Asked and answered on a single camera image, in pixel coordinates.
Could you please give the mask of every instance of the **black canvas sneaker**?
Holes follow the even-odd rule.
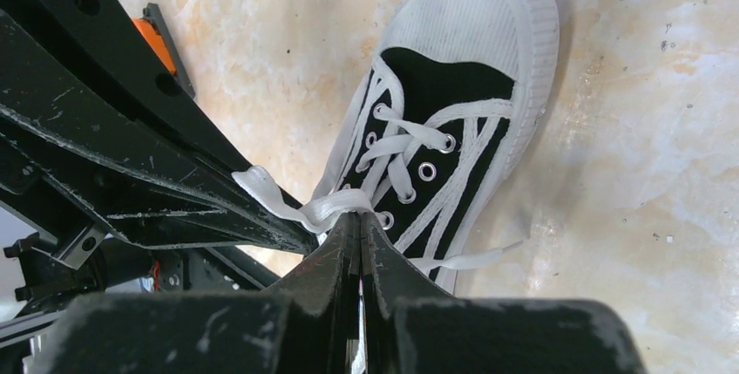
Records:
[[[295,210],[261,167],[234,178],[316,234],[373,210],[395,247],[452,292],[472,224],[519,162],[552,88],[554,0],[404,0],[349,106],[313,200]]]

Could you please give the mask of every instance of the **shoelace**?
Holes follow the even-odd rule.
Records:
[[[397,77],[381,58],[375,58],[373,69],[377,73],[382,73],[383,78],[390,82],[388,90],[401,92],[402,96],[402,87],[397,81]],[[385,104],[375,106],[372,114],[375,119],[387,121],[388,127],[395,126],[398,131],[397,134],[386,135],[381,139],[367,140],[369,150],[360,157],[356,171],[358,173],[368,171],[370,163],[372,163],[370,171],[374,171],[375,175],[382,175],[385,170],[383,167],[386,167],[390,186],[395,190],[400,202],[413,202],[416,198],[416,191],[413,188],[410,173],[402,153],[406,152],[409,146],[415,142],[442,153],[449,153],[454,149],[457,142],[450,134],[442,133],[436,128],[403,120],[402,112]],[[326,232],[334,227],[342,214],[353,211],[375,212],[370,196],[376,196],[377,184],[370,187],[363,184],[363,189],[342,189],[318,196],[303,207],[296,209],[285,204],[280,187],[263,167],[253,166],[246,172],[236,172],[232,176],[239,186],[262,204],[267,211],[284,220],[299,222],[306,230],[317,235],[319,242],[323,242]],[[320,185],[325,185],[325,182],[322,180]],[[386,226],[388,215],[386,213],[376,214],[380,222]],[[504,252],[512,250],[522,243],[523,241],[519,241],[505,248],[493,248],[478,254],[454,255],[443,260],[424,257],[413,258],[410,261],[424,272],[437,267],[477,269],[491,265]]]

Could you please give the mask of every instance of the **screw hole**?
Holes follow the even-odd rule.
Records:
[[[92,248],[95,248],[95,245],[98,243],[98,241],[95,240],[94,237],[88,237],[82,242],[82,250],[85,252],[90,252]]]
[[[176,97],[182,93],[182,89],[177,85],[174,76],[169,73],[160,73],[156,78],[157,88],[162,93],[170,97]]]
[[[98,0],[72,0],[74,6],[83,14],[95,16],[100,12],[100,1]]]

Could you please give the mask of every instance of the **white rubber sole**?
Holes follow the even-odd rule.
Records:
[[[513,116],[508,134],[501,140],[480,189],[451,242],[447,257],[462,253],[475,220],[521,160],[536,130],[537,118],[552,90],[559,52],[559,13],[556,1],[507,1],[516,17],[519,39],[519,78],[512,97]],[[456,279],[456,270],[441,268],[436,283],[453,293]]]

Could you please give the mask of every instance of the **floor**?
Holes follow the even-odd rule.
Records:
[[[120,0],[159,3],[200,106],[302,201],[399,1]],[[736,0],[557,2],[548,111],[468,249],[530,239],[456,292],[593,298],[651,372],[739,372]]]

